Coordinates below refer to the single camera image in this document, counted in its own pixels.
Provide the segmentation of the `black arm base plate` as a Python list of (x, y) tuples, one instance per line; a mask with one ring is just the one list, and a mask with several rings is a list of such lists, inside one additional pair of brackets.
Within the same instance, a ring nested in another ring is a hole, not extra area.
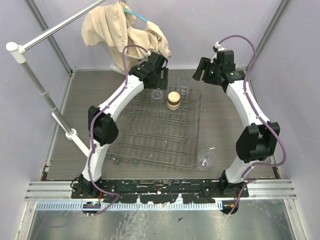
[(75, 179), (70, 184), (72, 199), (98, 199), (103, 203), (143, 204), (174, 203), (182, 197), (184, 204), (214, 203), (217, 198), (247, 198), (249, 191), (243, 183), (223, 185), (216, 179), (114, 179), (97, 183), (103, 192), (91, 186), (85, 190)]

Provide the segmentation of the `clear tumbler from corner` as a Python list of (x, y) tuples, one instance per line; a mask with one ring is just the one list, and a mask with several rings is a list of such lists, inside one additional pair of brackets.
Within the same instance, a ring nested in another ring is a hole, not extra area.
[(163, 89), (152, 89), (150, 91), (151, 100), (162, 101), (164, 99), (164, 93)]

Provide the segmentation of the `beige brown travel cup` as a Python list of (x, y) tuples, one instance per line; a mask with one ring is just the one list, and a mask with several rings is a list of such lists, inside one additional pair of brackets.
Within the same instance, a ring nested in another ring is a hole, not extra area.
[(167, 107), (171, 111), (179, 109), (181, 104), (181, 95), (176, 91), (171, 91), (167, 96)]

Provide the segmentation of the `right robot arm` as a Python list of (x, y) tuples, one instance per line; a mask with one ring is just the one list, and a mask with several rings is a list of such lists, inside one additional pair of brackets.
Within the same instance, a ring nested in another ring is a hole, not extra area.
[(236, 69), (234, 51), (214, 47), (213, 58), (202, 57), (193, 79), (222, 87), (232, 100), (242, 121), (243, 131), (235, 149), (236, 158), (219, 178), (219, 191), (231, 197), (245, 183), (245, 177), (258, 165), (267, 165), (277, 145), (280, 125), (270, 122), (254, 100), (246, 74)]

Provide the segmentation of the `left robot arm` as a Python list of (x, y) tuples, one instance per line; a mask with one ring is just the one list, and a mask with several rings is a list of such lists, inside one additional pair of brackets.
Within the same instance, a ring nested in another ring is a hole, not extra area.
[(119, 135), (117, 118), (130, 101), (144, 89), (167, 89), (167, 64), (167, 58), (152, 52), (146, 61), (125, 70), (124, 82), (106, 101), (98, 107), (89, 108), (90, 149), (85, 168), (78, 177), (78, 184), (88, 198), (95, 198), (102, 191), (99, 185), (102, 166), (110, 145)]

